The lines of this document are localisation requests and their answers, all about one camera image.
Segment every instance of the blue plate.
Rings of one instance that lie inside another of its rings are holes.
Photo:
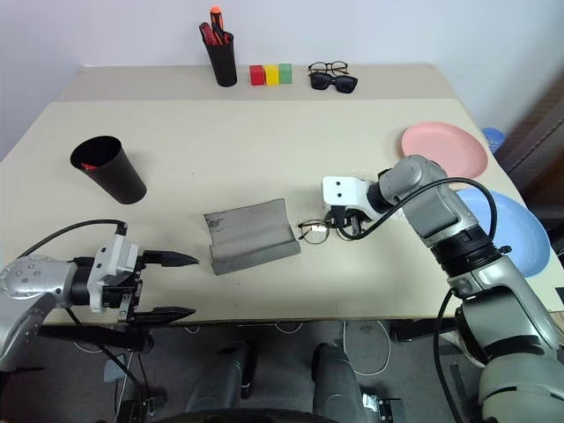
[[[493,243],[497,248],[509,245],[517,269],[526,276],[540,273],[550,258],[550,241],[538,219],[517,201],[491,191],[497,206],[497,230]],[[475,188],[462,189],[457,194],[478,218],[486,233],[490,230],[490,208],[484,194]]]

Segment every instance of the lens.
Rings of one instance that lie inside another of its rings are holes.
[[[326,72],[328,70],[327,63],[323,63],[323,62],[311,63],[308,66],[308,69],[310,72]]]
[[[331,76],[327,73],[316,72],[309,75],[311,79],[311,87],[316,90],[324,90],[331,83]]]
[[[331,71],[335,75],[337,75],[337,74],[345,75],[345,74],[349,73],[349,72],[346,71],[347,68],[348,68],[348,65],[345,62],[339,61],[339,62],[333,62],[331,64]]]
[[[350,94],[354,91],[358,79],[353,77],[336,77],[335,88],[340,93]]]

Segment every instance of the pen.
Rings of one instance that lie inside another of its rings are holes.
[[[223,17],[221,16],[221,9],[218,6],[213,6],[210,9],[210,21],[211,26],[217,24],[219,29],[223,31]]]

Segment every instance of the green block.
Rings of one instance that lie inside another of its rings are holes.
[[[278,64],[278,80],[280,84],[292,83],[292,65],[290,63]]]

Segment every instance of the pink plate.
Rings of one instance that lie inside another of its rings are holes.
[[[449,177],[475,178],[487,167],[482,144],[465,130],[443,122],[422,122],[402,136],[404,155],[419,154],[439,164]]]

